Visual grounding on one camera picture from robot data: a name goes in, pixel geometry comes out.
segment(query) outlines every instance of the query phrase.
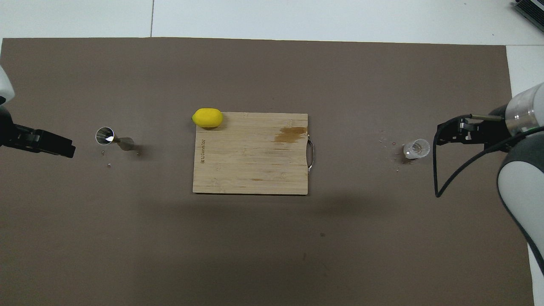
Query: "cutting board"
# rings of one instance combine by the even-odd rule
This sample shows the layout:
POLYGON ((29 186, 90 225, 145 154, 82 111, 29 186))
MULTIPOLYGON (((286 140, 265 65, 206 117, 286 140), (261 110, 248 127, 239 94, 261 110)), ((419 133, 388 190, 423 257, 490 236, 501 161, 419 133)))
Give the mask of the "cutting board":
POLYGON ((223 112, 196 127, 193 192, 308 194, 308 114, 223 112))

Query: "brown table surface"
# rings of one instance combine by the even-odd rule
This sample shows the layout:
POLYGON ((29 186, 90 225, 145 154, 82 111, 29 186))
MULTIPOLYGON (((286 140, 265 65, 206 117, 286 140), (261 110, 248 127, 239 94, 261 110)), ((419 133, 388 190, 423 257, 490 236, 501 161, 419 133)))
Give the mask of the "brown table surface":
MULTIPOLYGON (((0 148, 3 305, 532 304, 504 154, 440 199, 431 157, 401 155, 508 103, 504 46, 4 39, 0 63, 14 122, 77 147, 0 148), (200 107, 308 113, 309 195, 193 194, 200 107), (98 145, 102 126, 142 154, 98 145)), ((440 182, 480 149, 440 147, 440 182)))

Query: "metal jigger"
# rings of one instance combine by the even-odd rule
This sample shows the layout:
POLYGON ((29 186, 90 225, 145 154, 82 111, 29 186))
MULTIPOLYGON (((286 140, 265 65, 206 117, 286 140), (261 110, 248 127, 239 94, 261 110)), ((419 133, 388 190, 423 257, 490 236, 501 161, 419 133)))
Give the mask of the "metal jigger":
POLYGON ((96 131, 96 142, 101 145, 107 145, 110 143, 116 143, 124 151, 130 151, 134 149, 134 141, 130 137, 117 138, 115 133, 109 127, 101 127, 96 131))

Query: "yellow lemon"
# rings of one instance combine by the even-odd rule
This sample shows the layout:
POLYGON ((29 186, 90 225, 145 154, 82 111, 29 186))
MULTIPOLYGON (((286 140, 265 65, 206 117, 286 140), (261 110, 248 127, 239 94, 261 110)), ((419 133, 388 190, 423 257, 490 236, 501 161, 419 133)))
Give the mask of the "yellow lemon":
POLYGON ((223 122, 223 114, 216 108, 200 108, 193 115, 193 122, 199 127, 216 127, 223 122))

